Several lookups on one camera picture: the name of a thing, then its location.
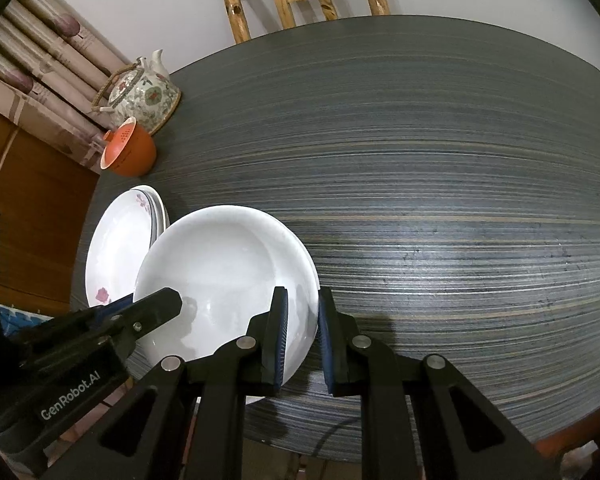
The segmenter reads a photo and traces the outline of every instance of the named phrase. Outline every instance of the teapot handle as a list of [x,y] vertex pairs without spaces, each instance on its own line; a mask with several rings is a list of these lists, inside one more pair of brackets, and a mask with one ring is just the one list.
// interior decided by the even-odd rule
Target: teapot handle
[[133,69],[137,68],[139,65],[140,65],[140,58],[136,59],[136,62],[129,63],[128,65],[125,65],[122,68],[117,69],[113,74],[111,74],[109,76],[109,79],[107,79],[107,82],[104,83],[104,86],[96,94],[96,97],[94,97],[93,101],[91,101],[91,110],[93,112],[97,112],[100,110],[100,99],[102,99],[105,92],[111,86],[111,83],[113,83],[113,80],[115,78],[117,78],[122,73],[129,72],[129,70],[133,70]]

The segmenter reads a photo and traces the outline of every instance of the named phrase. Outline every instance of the curtain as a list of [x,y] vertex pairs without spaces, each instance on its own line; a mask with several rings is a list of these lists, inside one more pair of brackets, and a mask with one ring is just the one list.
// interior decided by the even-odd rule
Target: curtain
[[91,102],[125,65],[60,0],[12,0],[0,17],[0,113],[93,171],[114,125]]

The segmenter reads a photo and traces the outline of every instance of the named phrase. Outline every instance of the floral ceramic teapot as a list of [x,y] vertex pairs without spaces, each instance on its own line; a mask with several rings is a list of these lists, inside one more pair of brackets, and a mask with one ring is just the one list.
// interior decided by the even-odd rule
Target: floral ceramic teapot
[[[149,134],[158,131],[171,117],[182,95],[169,79],[161,55],[162,50],[156,50],[151,61],[139,57],[135,63],[113,73],[91,103],[93,110],[110,112],[116,127],[135,117]],[[100,99],[121,74],[124,75],[115,82],[109,95],[109,106],[101,107]]]

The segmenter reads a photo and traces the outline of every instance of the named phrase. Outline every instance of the screw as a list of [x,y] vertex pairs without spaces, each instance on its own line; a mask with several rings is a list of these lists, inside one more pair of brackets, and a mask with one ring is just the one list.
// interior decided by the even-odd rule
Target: screw
[[434,370],[442,370],[445,367],[445,358],[442,355],[432,354],[427,357],[427,366]]
[[165,372],[173,372],[180,367],[180,359],[175,355],[165,357],[161,362],[160,366]]
[[369,348],[371,346],[371,338],[366,335],[357,335],[351,342],[356,348]]
[[243,350],[248,350],[256,346],[256,340],[250,335],[243,335],[235,343],[238,345],[238,348],[242,348]]

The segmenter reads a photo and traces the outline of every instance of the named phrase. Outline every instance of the dark striped tabletop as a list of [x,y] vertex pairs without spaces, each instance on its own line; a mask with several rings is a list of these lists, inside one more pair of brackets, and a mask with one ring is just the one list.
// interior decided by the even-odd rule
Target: dark striped tabletop
[[[105,172],[82,232],[144,182],[174,221],[241,204],[282,220],[363,331],[439,352],[531,440],[600,406],[600,72],[482,23],[375,16],[232,46],[183,92],[140,179]],[[326,394],[316,345],[246,436],[360,459],[357,399]]]

